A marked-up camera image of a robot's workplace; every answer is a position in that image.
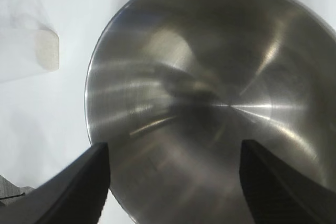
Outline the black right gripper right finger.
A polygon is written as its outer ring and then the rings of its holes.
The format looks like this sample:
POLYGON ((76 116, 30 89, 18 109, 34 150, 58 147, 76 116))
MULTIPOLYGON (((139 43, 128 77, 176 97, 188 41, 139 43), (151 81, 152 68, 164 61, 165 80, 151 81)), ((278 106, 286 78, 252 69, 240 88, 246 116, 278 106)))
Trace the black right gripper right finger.
POLYGON ((255 223, 335 223, 335 193, 255 140, 242 141, 239 178, 255 223))

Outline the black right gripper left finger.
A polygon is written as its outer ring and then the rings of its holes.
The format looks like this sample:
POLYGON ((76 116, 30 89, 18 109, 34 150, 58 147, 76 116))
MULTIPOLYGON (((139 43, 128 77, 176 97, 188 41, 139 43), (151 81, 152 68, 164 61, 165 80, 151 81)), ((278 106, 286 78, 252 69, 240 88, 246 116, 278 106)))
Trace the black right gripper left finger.
POLYGON ((57 176, 1 208, 1 223, 98 223, 108 190, 108 145, 94 144, 57 176))

